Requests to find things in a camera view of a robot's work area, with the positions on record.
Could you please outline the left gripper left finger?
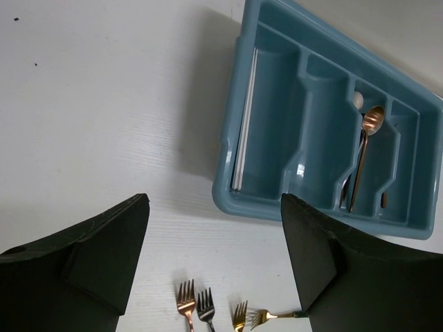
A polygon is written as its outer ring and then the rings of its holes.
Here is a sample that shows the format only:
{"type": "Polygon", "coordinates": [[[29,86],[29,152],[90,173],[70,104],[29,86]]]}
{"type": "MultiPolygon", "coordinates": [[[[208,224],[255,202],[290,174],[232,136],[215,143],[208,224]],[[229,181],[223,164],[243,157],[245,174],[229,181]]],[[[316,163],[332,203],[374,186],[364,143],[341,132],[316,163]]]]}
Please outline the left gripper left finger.
{"type": "Polygon", "coordinates": [[[107,211],[1,253],[2,331],[115,331],[125,314],[150,201],[107,211]]]}

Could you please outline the blue plastic cutlery tray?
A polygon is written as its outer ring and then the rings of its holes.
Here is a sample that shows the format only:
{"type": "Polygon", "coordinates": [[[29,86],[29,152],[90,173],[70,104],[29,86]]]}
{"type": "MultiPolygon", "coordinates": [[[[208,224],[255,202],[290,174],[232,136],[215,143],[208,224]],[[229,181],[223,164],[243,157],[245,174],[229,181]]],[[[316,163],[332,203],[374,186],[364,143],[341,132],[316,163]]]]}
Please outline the blue plastic cutlery tray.
{"type": "Polygon", "coordinates": [[[442,99],[293,1],[245,3],[220,144],[212,194],[227,214],[279,221],[288,193],[370,234],[433,232],[442,99]],[[363,116],[377,105],[383,125],[349,212],[363,116]]]}

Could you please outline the white silver round spoon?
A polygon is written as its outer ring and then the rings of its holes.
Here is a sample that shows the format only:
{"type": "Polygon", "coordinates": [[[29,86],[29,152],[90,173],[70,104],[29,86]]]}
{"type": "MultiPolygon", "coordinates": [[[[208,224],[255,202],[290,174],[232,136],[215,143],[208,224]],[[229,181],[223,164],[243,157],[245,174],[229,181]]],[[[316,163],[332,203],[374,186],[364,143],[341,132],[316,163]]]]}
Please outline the white silver round spoon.
{"type": "Polygon", "coordinates": [[[355,91],[352,99],[352,104],[356,107],[356,109],[361,110],[364,105],[363,95],[359,91],[355,91]]]}

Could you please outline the copper round spoon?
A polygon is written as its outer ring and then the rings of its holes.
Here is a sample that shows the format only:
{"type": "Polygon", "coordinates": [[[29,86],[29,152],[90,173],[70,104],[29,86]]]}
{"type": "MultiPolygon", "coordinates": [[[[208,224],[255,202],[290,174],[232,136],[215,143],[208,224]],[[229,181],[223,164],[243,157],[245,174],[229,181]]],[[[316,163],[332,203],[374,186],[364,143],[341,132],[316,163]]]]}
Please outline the copper round spoon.
{"type": "Polygon", "coordinates": [[[365,161],[365,154],[368,146],[369,137],[375,135],[382,127],[384,121],[384,114],[385,114],[384,108],[380,105],[377,105],[369,109],[368,112],[363,116],[361,124],[361,128],[363,130],[362,150],[356,171],[354,187],[352,190],[349,212],[352,212],[354,209],[354,204],[361,180],[361,174],[365,161]]]}

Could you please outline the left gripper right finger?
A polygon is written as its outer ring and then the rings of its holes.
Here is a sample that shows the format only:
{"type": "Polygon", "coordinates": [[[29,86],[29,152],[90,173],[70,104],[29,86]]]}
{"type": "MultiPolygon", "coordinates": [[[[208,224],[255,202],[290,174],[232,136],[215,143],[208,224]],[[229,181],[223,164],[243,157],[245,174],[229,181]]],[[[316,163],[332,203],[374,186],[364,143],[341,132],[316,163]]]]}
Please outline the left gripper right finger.
{"type": "Polygon", "coordinates": [[[362,232],[283,194],[281,216],[313,331],[441,331],[442,255],[362,232]]]}

